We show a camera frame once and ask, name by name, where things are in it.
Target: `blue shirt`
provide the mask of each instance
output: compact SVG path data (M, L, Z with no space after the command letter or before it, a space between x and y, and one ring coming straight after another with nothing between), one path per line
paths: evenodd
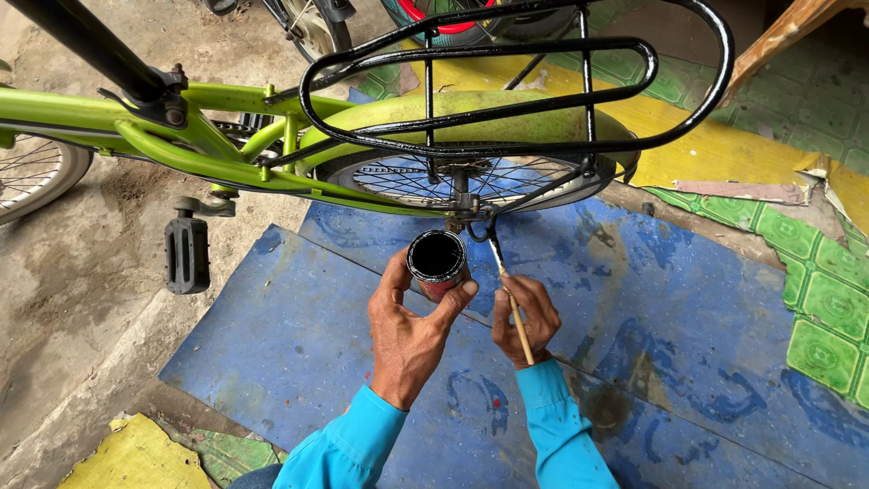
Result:
M558 362L520 370L516 378L537 448L540 486L618 489L588 436L591 422L580 415ZM363 386L345 414L289 454L273 489L374 487L407 416Z

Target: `man's left hand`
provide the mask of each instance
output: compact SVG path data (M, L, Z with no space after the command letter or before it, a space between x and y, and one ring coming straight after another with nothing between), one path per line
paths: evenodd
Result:
M450 326L480 286L468 280L448 291L437 309L420 318L404 307L410 288L405 248L389 259L380 286L368 301L375 370L371 390L392 406L407 411L441 362Z

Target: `seat post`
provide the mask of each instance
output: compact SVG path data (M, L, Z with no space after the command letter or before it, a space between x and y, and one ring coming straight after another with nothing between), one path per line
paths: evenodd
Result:
M156 102L166 91L160 75L78 0L7 1L136 102Z

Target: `cuff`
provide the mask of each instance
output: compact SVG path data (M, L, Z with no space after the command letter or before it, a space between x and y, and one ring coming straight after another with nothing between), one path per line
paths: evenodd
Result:
M564 373L555 358L516 372L526 409L537 409L570 397Z
M379 468L386 463L407 416L407 412L395 409L363 385L347 414L329 423L324 431L328 440L354 463Z

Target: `green fender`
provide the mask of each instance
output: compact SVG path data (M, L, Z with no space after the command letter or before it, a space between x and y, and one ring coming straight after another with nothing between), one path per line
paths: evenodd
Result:
M434 94L434 114L442 116L548 97L549 95L544 93L529 90L441 92ZM619 121L600 110L595 110L594 115L598 139L630 139L635 137ZM423 118L425 118L425 96L420 95L387 98L370 104L356 105L327 117L324 121L334 127L351 130L374 124ZM434 132L434 140L439 142L565 143L587 140L585 126L585 110L582 107L574 107L439 129ZM325 134L312 128L302 136L299 147L304 148L326 138ZM388 138L425 144L424 132L409 132ZM369 148L356 144L341 144L297 162L295 172L297 175L305 175L318 164L367 149ZM623 165L625 162L633 161L636 153L614 153L607 154L607 156Z

